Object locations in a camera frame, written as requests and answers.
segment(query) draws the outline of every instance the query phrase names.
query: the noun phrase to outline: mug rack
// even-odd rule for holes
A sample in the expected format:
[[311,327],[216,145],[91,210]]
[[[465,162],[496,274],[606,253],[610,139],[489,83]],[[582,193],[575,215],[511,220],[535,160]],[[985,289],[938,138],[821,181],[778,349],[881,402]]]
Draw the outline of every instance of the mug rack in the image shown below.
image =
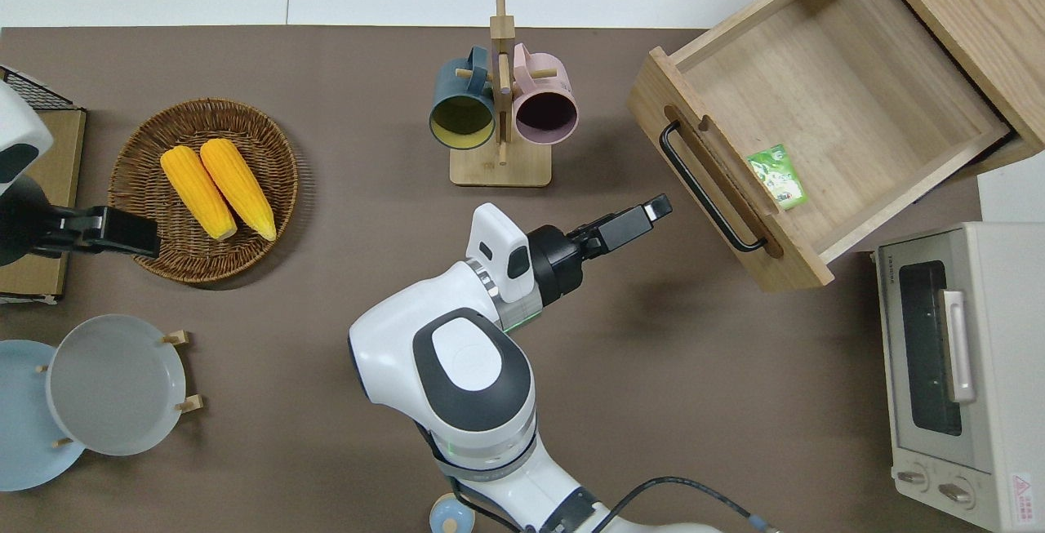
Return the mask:
[[[512,101],[519,89],[513,75],[515,17],[507,15],[505,0],[496,0],[490,17],[492,70],[487,75],[493,95],[493,136],[473,149],[450,150],[450,182],[458,186],[543,187],[552,182],[552,146],[530,143],[515,135]],[[461,78],[469,69],[457,69]],[[557,76],[554,68],[534,69],[534,79]]]

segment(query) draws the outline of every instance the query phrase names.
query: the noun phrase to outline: mug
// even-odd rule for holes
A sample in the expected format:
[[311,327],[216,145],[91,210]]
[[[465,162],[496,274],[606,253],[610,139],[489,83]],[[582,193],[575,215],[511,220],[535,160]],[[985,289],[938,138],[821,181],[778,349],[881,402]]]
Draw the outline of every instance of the mug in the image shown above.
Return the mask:
[[[555,69],[555,76],[534,78],[538,69]],[[577,102],[566,69],[559,57],[530,53],[522,43],[515,45],[512,75],[518,92],[512,101],[515,133],[533,143],[559,143],[577,129]]]
[[[448,61],[436,77],[428,129],[450,149],[472,149],[493,136],[493,95],[486,82],[486,48],[473,46],[467,57]],[[462,78],[459,69],[470,69]]]

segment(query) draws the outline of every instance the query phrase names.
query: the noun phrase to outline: plate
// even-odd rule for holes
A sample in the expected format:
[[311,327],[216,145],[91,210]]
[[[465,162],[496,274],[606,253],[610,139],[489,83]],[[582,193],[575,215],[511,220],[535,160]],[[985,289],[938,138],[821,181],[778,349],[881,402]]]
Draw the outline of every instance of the plate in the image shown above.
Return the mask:
[[124,143],[109,180],[111,206],[157,223],[160,257],[135,261],[158,276],[185,284],[225,280],[254,265],[275,245],[238,217],[235,235],[224,241],[212,239],[160,167],[160,157],[172,146],[199,150],[219,136],[236,146],[269,199],[277,241],[291,219],[298,199],[298,161],[286,136],[264,113],[222,98],[199,98],[161,110]]
[[69,332],[47,371],[59,426],[92,451],[131,456],[175,428],[185,369],[163,332],[125,315],[103,315]]
[[54,348],[24,340],[0,342],[0,492],[40,486],[69,469],[84,446],[53,448],[66,435],[47,407],[47,377]]

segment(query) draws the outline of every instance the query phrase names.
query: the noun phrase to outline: warning label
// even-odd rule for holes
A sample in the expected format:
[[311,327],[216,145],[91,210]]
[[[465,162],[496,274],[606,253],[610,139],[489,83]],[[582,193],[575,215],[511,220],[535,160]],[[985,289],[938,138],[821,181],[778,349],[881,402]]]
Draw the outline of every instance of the warning label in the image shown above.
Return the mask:
[[1017,525],[1034,525],[1035,501],[1034,488],[1030,486],[1029,473],[1014,473],[1011,482],[1013,487],[1014,520]]

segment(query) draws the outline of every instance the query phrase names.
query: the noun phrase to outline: oven handle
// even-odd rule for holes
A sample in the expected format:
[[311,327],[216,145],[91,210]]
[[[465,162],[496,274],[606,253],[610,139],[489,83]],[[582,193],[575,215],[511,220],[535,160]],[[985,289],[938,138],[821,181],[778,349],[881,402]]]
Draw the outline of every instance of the oven handle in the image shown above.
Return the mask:
[[969,358],[969,333],[966,331],[966,304],[961,291],[940,291],[944,314],[944,338],[947,341],[947,394],[954,402],[976,400],[972,364]]

